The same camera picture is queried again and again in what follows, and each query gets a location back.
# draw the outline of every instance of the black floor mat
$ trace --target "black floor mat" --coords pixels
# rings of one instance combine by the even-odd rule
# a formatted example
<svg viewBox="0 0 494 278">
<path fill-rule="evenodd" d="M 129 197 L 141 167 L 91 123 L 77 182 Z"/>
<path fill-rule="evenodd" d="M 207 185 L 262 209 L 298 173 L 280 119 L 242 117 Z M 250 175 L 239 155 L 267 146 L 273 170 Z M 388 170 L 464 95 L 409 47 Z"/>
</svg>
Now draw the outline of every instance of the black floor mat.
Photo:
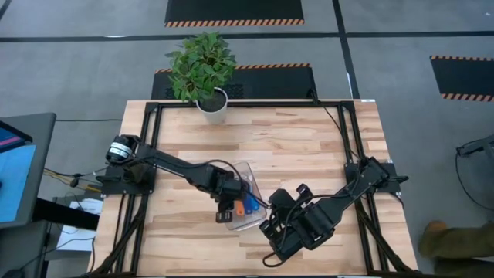
<svg viewBox="0 0 494 278">
<path fill-rule="evenodd" d="M 169 0 L 165 27 L 304 24 L 300 0 Z"/>
<path fill-rule="evenodd" d="M 431 56 L 442 98 L 494 101 L 494 59 Z"/>
<path fill-rule="evenodd" d="M 174 100 L 171 69 L 154 74 L 152 100 Z M 222 87 L 229 99 L 301 99 L 315 89 L 308 63 L 237 66 L 232 79 Z"/>
</svg>

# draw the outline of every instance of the butcher block tabletop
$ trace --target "butcher block tabletop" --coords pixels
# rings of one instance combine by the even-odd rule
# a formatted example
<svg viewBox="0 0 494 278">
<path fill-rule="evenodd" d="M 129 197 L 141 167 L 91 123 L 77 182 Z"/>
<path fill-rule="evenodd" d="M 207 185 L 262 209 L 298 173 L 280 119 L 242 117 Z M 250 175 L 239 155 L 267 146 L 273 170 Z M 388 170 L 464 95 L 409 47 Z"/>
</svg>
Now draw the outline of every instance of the butcher block tabletop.
<svg viewBox="0 0 494 278">
<path fill-rule="evenodd" d="M 140 134 L 146 102 L 127 102 L 121 134 Z M 386 161 L 390 157 L 377 104 L 360 100 L 354 103 L 365 154 Z M 338 122 L 336 108 L 327 109 Z M 165 108 L 157 149 L 191 163 L 213 158 L 231 163 L 247 161 L 265 200 L 277 188 L 286 189 L 296 198 L 296 188 L 302 183 L 308 185 L 314 194 L 331 194 L 347 183 L 343 173 L 346 162 L 343 141 L 322 107 L 229 107 L 227 114 L 225 124 L 210 125 L 197 108 Z M 345 117 L 351 130 L 347 112 Z M 353 135 L 351 132 L 349 135 L 352 149 L 356 151 Z M 406 175 L 400 169 L 398 174 Z M 94 241 L 96 266 L 103 262 L 113 247 L 120 198 L 120 195 L 111 195 L 104 200 Z M 384 238 L 407 265 L 416 269 L 400 202 L 385 193 L 377 193 L 375 201 Z M 139 202 L 137 198 L 134 211 Z M 278 268 L 266 268 L 262 264 L 262 258 L 272 250 L 259 227 L 241 232 L 228 231 L 225 225 L 215 222 L 216 209 L 215 202 L 204 192 L 182 178 L 158 170 L 154 193 L 147 207 L 137 275 L 366 273 L 353 206 L 343 213 L 331 239 L 315 250 L 301 249 Z M 130 267 L 133 246 L 134 240 L 131 239 L 124 270 Z M 374 268 L 378 269 L 377 252 L 371 236 L 370 246 Z M 276 258 L 267 260 L 271 264 L 276 262 Z"/>
</svg>

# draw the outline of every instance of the black robotic arm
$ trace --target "black robotic arm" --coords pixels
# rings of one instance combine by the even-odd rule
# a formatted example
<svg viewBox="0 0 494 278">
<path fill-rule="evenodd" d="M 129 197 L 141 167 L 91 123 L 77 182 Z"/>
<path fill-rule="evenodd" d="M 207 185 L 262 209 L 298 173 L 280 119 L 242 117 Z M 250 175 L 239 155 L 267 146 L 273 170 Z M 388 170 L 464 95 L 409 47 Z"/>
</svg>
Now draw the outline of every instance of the black robotic arm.
<svg viewBox="0 0 494 278">
<path fill-rule="evenodd" d="M 346 208 L 369 188 L 379 188 L 389 179 L 381 164 L 375 158 L 368 158 L 360 162 L 357 177 L 334 195 L 313 195 L 302 184 L 297 188 L 298 199 L 293 200 L 285 189 L 276 190 L 269 197 L 272 215 L 259 227 L 269 240 L 272 255 L 284 263 L 303 247 L 312 250 L 320 246 L 333 236 Z"/>
<path fill-rule="evenodd" d="M 208 193 L 218 203 L 218 223 L 232 220 L 234 201 L 242 200 L 249 191 L 249 186 L 239 176 L 235 177 L 233 171 L 211 164 L 212 161 L 220 160 L 192 164 L 158 151 L 134 135 L 116 136 L 107 152 L 106 160 L 111 166 L 123 169 L 125 182 L 141 183 L 145 178 L 144 169 L 150 166 L 184 178 L 199 191 Z M 104 177 L 99 177 L 99 180 L 104 181 Z"/>
</svg>

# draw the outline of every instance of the person's foot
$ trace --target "person's foot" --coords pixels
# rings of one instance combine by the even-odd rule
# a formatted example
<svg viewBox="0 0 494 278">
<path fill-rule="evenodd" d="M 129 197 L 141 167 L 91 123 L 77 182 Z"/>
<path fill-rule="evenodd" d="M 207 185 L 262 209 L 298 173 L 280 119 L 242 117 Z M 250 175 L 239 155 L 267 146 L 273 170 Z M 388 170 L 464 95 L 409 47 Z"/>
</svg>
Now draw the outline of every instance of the person's foot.
<svg viewBox="0 0 494 278">
<path fill-rule="evenodd" d="M 433 253 L 434 235 L 437 235 L 438 232 L 443 232 L 446 229 L 448 229 L 448 226 L 446 225 L 446 223 L 441 221 L 430 222 L 425 227 L 425 231 L 422 234 L 420 242 L 418 243 L 418 251 L 424 258 L 432 259 L 435 257 Z"/>
</svg>

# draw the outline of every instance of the clear plastic container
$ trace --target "clear plastic container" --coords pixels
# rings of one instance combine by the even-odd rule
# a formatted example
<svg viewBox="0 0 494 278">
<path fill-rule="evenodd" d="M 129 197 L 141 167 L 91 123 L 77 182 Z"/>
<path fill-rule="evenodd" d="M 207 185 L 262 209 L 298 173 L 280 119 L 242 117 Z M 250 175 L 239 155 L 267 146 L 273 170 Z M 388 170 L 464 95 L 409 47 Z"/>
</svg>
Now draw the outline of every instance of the clear plastic container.
<svg viewBox="0 0 494 278">
<path fill-rule="evenodd" d="M 233 165 L 237 171 L 239 171 L 240 176 L 244 181 L 249 183 L 249 189 L 251 193 L 262 200 L 261 193 L 255 183 L 254 174 L 247 162 L 239 162 Z M 261 206 L 254 197 L 249 194 L 245 195 L 244 200 L 235 201 L 235 206 L 232 210 L 232 221 L 225 223 L 226 228 L 231 231 L 242 231 L 247 228 L 261 224 L 266 218 L 266 209 Z"/>
</svg>

